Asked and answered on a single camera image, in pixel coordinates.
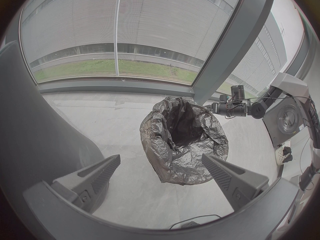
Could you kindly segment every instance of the white pole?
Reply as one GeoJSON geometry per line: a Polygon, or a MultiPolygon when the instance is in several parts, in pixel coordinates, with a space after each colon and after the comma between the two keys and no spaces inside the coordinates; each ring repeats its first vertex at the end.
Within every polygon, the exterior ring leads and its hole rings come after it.
{"type": "Polygon", "coordinates": [[[115,63],[115,73],[117,76],[119,76],[118,46],[117,46],[119,4],[120,4],[120,0],[117,0],[117,4],[115,6],[115,16],[114,16],[114,63],[115,63]]]}

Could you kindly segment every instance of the corrugated metal facade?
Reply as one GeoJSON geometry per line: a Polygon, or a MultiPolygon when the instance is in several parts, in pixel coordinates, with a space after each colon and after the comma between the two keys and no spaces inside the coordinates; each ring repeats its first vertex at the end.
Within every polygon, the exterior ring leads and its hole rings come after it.
{"type": "MultiPolygon", "coordinates": [[[[45,0],[35,0],[23,14],[28,17],[45,0]]],[[[113,43],[117,0],[54,0],[21,26],[27,61],[56,51],[88,44],[113,43]]],[[[225,0],[236,6],[238,0],[225,0]]],[[[209,0],[120,0],[118,43],[167,49],[206,60],[230,15],[209,0]]],[[[277,72],[286,62],[283,40],[272,14],[259,39],[277,72]]],[[[156,56],[119,53],[119,59],[172,65],[198,72],[200,67],[156,56]]],[[[75,55],[46,62],[42,68],[66,62],[114,58],[113,53],[75,55]]],[[[261,91],[274,78],[261,50],[254,43],[233,75],[261,91]]]]}

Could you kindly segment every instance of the plastic garbage bag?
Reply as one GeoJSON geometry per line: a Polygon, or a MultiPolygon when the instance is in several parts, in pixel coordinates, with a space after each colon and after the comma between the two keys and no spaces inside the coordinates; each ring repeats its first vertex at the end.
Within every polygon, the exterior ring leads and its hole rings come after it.
{"type": "Polygon", "coordinates": [[[167,97],[140,125],[146,156],[161,182],[195,185],[212,179],[202,154],[224,160],[228,140],[212,112],[186,98],[167,97]]]}

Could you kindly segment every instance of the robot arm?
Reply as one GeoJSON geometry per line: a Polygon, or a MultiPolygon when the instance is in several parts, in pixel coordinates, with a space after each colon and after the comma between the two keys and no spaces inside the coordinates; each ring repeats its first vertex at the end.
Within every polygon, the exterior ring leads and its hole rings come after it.
{"type": "Polygon", "coordinates": [[[242,85],[232,86],[232,98],[228,101],[226,94],[220,96],[220,102],[214,102],[206,106],[215,114],[227,117],[245,117],[263,118],[266,110],[282,94],[286,94],[297,102],[306,126],[309,129],[311,138],[311,165],[301,175],[299,186],[304,191],[310,184],[313,176],[320,171],[320,123],[316,107],[312,101],[308,85],[302,80],[286,73],[278,73],[271,83],[269,90],[252,105],[250,99],[245,99],[244,87],[242,85]]]}

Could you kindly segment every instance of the glass pane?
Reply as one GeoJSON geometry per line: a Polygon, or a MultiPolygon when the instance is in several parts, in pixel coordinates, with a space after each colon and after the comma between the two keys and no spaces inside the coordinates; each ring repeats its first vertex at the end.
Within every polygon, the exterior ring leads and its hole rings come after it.
{"type": "MultiPolygon", "coordinates": [[[[35,79],[42,83],[67,77],[115,76],[116,2],[30,0],[22,15],[21,41],[35,79]]],[[[120,76],[190,85],[237,2],[120,0],[120,76]]]]}
{"type": "Polygon", "coordinates": [[[218,91],[231,94],[231,86],[244,85],[246,98],[264,94],[278,72],[284,72],[294,59],[303,32],[291,0],[274,0],[255,42],[218,91]]]}

